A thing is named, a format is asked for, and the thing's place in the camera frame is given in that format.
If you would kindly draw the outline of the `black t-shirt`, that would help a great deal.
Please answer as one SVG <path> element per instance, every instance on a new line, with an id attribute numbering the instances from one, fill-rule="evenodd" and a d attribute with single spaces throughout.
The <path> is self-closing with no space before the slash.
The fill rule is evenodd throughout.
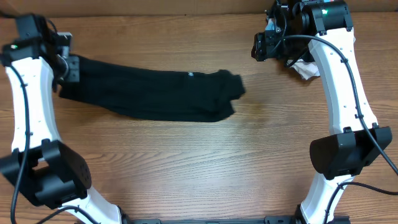
<path id="1" fill-rule="evenodd" d="M 217 122 L 234 113 L 245 88 L 240 75 L 156 71 L 80 57 L 80 81 L 62 85 L 64 99 L 138 119 Z"/>

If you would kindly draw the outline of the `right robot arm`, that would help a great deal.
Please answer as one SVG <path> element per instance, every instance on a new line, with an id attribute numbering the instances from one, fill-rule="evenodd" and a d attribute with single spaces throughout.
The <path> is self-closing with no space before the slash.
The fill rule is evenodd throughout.
<path id="1" fill-rule="evenodd" d="M 251 55 L 285 67 L 311 65 L 320 75 L 329 115 L 329 136 L 310 144 L 315 169 L 310 190 L 293 215 L 267 216 L 266 223 L 348 223 L 335 208 L 355 177 L 392 141 L 380 127 L 364 92 L 354 54 L 354 25 L 344 1 L 275 1 L 267 25 L 256 34 Z"/>

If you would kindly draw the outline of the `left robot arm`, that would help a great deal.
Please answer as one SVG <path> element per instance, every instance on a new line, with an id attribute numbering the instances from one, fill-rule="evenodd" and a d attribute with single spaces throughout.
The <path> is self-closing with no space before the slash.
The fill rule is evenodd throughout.
<path id="1" fill-rule="evenodd" d="M 70 55 L 72 35 L 36 14 L 15 22 L 19 37 L 1 53 L 14 105 L 12 152 L 1 159 L 1 173 L 15 195 L 54 215 L 66 211 L 83 223 L 129 223 L 121 208 L 93 187 L 86 161 L 58 133 L 52 93 L 59 84 L 80 79 L 79 58 Z"/>

